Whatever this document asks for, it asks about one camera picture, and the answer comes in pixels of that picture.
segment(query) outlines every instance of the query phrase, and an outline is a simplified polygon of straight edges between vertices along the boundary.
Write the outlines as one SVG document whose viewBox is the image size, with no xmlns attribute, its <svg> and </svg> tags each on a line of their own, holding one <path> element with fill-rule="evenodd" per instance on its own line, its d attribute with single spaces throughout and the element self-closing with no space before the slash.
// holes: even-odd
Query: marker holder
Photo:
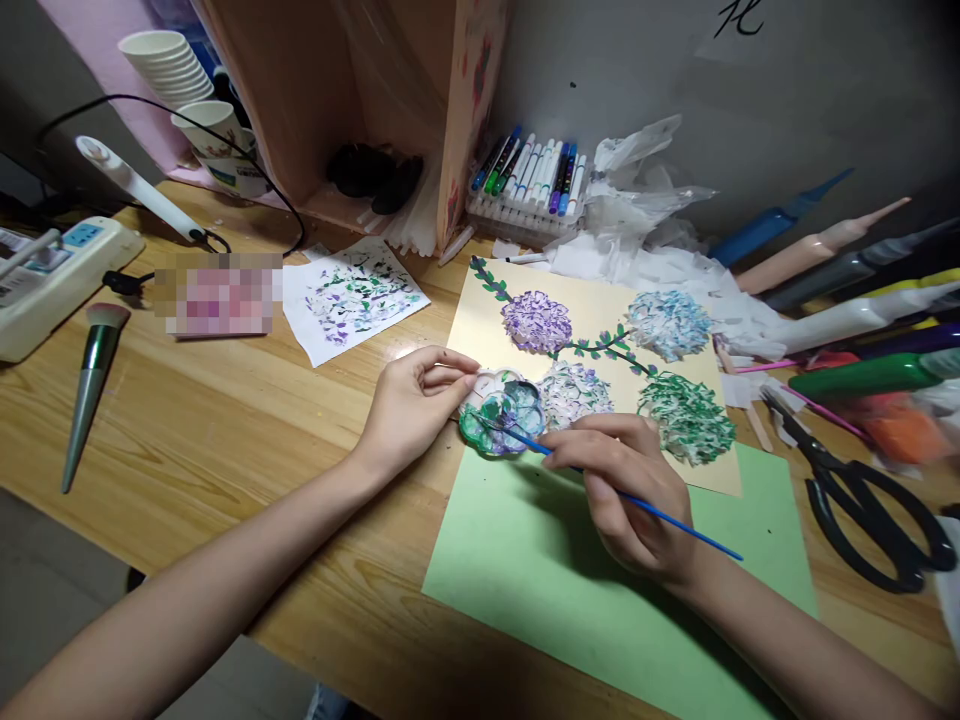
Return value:
<svg viewBox="0 0 960 720">
<path fill-rule="evenodd" d="M 467 195 L 466 212 L 470 224 L 478 230 L 484 230 L 498 237 L 510 238 L 531 247 L 543 247 L 547 243 L 569 232 L 583 227 L 584 195 L 592 170 L 587 161 L 583 182 L 577 198 L 577 210 L 563 217 L 551 215 L 547 205 L 537 206 L 504 197 L 488 195 L 483 189 Z"/>
</svg>

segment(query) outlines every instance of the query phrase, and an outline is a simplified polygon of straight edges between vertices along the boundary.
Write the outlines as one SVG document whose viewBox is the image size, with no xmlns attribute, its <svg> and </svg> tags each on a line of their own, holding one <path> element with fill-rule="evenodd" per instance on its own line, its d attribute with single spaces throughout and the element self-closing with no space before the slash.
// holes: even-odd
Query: black scissors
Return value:
<svg viewBox="0 0 960 720">
<path fill-rule="evenodd" d="M 807 480 L 810 507 L 827 540 L 844 562 L 866 580 L 893 593 L 917 593 L 923 589 L 923 570 L 953 570 L 957 554 L 947 534 L 933 513 L 907 490 L 876 468 L 859 461 L 842 462 L 831 455 L 816 438 L 807 433 L 771 390 L 764 388 L 763 401 L 783 417 L 783 428 L 797 441 L 807 462 L 813 469 L 813 479 Z M 920 526 L 930 554 L 914 544 L 883 507 L 867 483 L 879 488 L 896 500 Z M 870 539 L 890 558 L 896 577 L 881 572 L 868 563 L 847 540 L 833 515 L 830 498 L 866 531 Z"/>
</svg>

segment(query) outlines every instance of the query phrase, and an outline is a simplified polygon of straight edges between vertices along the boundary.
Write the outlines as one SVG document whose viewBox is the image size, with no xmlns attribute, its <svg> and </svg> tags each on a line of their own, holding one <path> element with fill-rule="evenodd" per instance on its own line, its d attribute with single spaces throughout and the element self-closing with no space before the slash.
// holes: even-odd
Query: paintbrush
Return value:
<svg viewBox="0 0 960 720">
<path fill-rule="evenodd" d="M 544 447 L 544 446 L 541 445 L 540 443 L 535 442 L 534 440 L 531 440 L 531 439 L 528 438 L 528 437 L 525 437 L 525 436 L 522 435 L 521 433 L 515 432 L 515 431 L 511 430 L 511 429 L 508 428 L 508 427 L 504 427 L 503 425 L 501 425 L 501 424 L 499 424 L 499 423 L 496 423 L 496 422 L 494 422 L 493 420 L 490 420 L 490 419 L 488 419 L 488 418 L 483 417 L 483 415 L 481 415 L 480 413 L 478 413 L 476 410 L 474 410 L 474 409 L 473 409 L 472 407 L 470 407 L 470 406 L 468 406 L 468 409 L 472 412 L 472 414 L 473 414 L 474 417 L 478 418 L 478 419 L 480 420 L 480 422 L 482 422 L 482 423 L 483 423 L 484 425 L 486 425 L 487 427 L 493 428 L 494 430 L 499 430 L 499 431 L 501 431 L 501 432 L 505 432 L 507 435 L 509 435 L 510 437 L 512 437 L 514 440 L 519 440 L 520 442 L 522 442 L 524 445 L 526 445 L 528 448 L 530 448 L 530 449 L 533 450 L 534 452 L 538 452 L 538 453 L 540 453 L 541 455 L 552 455 L 552 454 L 553 454 L 553 450 L 551 450 L 550 448 Z M 571 469 L 571 470 L 576 470 L 577 472 L 583 472 L 583 469 L 582 469 L 582 468 L 570 468 L 570 469 Z M 699 532 L 698 530 L 694 530 L 694 529 L 693 529 L 692 527 L 690 527 L 689 525 L 686 525 L 686 524 L 680 522 L 679 520 L 675 520 L 674 518 L 672 518 L 672 517 L 670 517 L 669 515 L 667 515 L 665 512 L 661 512 L 660 510 L 657 510 L 657 509 L 656 509 L 653 505 L 651 505 L 650 503 L 644 502 L 644 501 L 641 500 L 640 498 L 634 497 L 633 495 L 630 495 L 629 493 L 625 493 L 625 492 L 623 492 L 623 491 L 621 491 L 621 490 L 617 490 L 616 488 L 614 488 L 614 490 L 617 491 L 617 495 L 619 495 L 620 497 L 622 497 L 622 498 L 623 498 L 624 500 L 626 500 L 627 502 L 633 503 L 633 504 L 636 505 L 638 508 L 641 508 L 642 510 L 646 510 L 646 511 L 647 511 L 648 513 L 650 513 L 651 515 L 655 515 L 656 517 L 660 518 L 660 519 L 663 520 L 664 522 L 670 523 L 670 524 L 673 525 L 674 527 L 680 528 L 680 529 L 683 530 L 685 533 L 687 533 L 687 534 L 689 534 L 689 535 L 692 535 L 693 537 L 697 538 L 698 540 L 702 540 L 702 541 L 705 542 L 707 545 L 710 545 L 711 547 L 715 547 L 717 550 L 720 550 L 721 552 L 725 552 L 727 555 L 729 555 L 730 557 L 734 558 L 735 560 L 739 560 L 740 562 L 743 562 L 743 555 L 741 555 L 740 553 L 734 552 L 734 551 L 731 550 L 730 548 L 721 545 L 721 544 L 718 543 L 716 540 L 707 537 L 706 535 L 704 535 L 702 532 Z"/>
<path fill-rule="evenodd" d="M 93 416 L 103 393 L 103 386 L 110 372 L 110 363 L 117 351 L 120 330 L 130 318 L 130 311 L 119 305 L 96 303 L 87 308 L 90 333 L 83 351 L 80 366 L 80 386 L 77 388 L 77 404 L 73 409 L 73 427 L 70 428 L 70 444 L 67 446 L 67 465 L 63 469 L 60 492 L 70 492 L 73 476 L 77 473 L 83 446 L 90 434 Z"/>
</svg>

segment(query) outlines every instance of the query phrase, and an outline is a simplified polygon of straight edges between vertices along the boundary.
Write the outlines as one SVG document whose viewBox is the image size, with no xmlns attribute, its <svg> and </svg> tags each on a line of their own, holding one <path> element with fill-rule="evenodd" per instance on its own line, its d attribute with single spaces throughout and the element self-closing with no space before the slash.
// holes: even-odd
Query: wooden desk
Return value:
<svg viewBox="0 0 960 720">
<path fill-rule="evenodd" d="M 296 237 L 287 213 L 176 183 L 161 190 L 236 252 L 281 251 Z M 172 236 L 169 229 L 135 210 L 117 217 L 147 237 L 130 272 L 152 270 L 163 253 L 196 252 L 162 239 Z M 313 225 L 309 244 L 320 238 L 335 248 L 355 239 Z M 154 574 L 340 460 L 363 426 L 380 370 L 412 348 L 446 341 L 466 262 L 472 253 L 489 252 L 489 241 L 471 242 L 442 269 L 429 259 L 403 258 L 433 303 L 316 370 L 282 315 L 267 337 L 177 343 L 152 313 L 135 312 L 73 491 L 62 496 L 87 334 L 85 316 L 76 313 L 0 375 L 0 483 Z M 116 301 L 107 290 L 95 300 Z M 832 451 L 865 459 L 855 438 L 806 415 Z M 734 419 L 741 441 L 756 446 L 740 411 Z M 810 513 L 802 456 L 772 437 L 790 461 L 823 621 L 947 702 L 960 669 L 932 590 L 890 595 L 848 569 Z M 420 594 L 462 452 L 450 423 L 430 452 L 289 584 L 253 636 L 386 720 L 667 717 Z M 931 507 L 957 500 L 948 469 L 925 475 L 923 482 L 906 482 Z"/>
</svg>

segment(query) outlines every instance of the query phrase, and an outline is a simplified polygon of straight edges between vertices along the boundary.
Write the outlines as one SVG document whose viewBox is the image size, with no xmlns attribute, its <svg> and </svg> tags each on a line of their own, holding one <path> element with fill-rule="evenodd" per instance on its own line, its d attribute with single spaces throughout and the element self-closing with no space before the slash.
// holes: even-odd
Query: white wall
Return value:
<svg viewBox="0 0 960 720">
<path fill-rule="evenodd" d="M 762 0 L 743 23 L 763 22 L 756 35 L 734 22 L 714 39 L 728 3 L 520 0 L 493 127 L 519 122 L 592 154 L 604 137 L 682 113 L 663 156 L 721 191 L 685 213 L 721 236 L 848 166 L 857 172 L 788 238 L 958 166 L 960 68 L 946 4 Z"/>
</svg>

